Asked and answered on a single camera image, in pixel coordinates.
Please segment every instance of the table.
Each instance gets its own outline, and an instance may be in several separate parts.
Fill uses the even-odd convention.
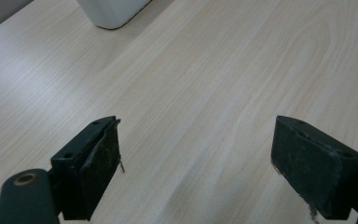
[[[358,0],[154,0],[115,31],[35,0],[0,25],[0,186],[111,115],[126,173],[91,223],[313,223],[275,118],[358,150]]]

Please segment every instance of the white container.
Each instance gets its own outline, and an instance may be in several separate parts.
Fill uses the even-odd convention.
[[[116,29],[128,22],[151,0],[76,0],[97,26]]]

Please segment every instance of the white object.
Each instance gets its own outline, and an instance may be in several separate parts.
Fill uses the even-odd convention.
[[[97,26],[116,29],[128,22],[150,0],[76,0]]]

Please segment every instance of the wooden table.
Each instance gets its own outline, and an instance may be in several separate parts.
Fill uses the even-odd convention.
[[[111,115],[127,172],[91,223],[311,224],[275,118],[358,150],[358,0],[154,0],[115,31],[35,0],[0,25],[0,186]]]

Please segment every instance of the wood grain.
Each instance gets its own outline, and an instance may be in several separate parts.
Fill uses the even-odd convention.
[[[358,0],[154,0],[115,31],[35,0],[0,25],[0,186],[110,115],[126,174],[91,223],[313,223],[273,127],[358,150]]]

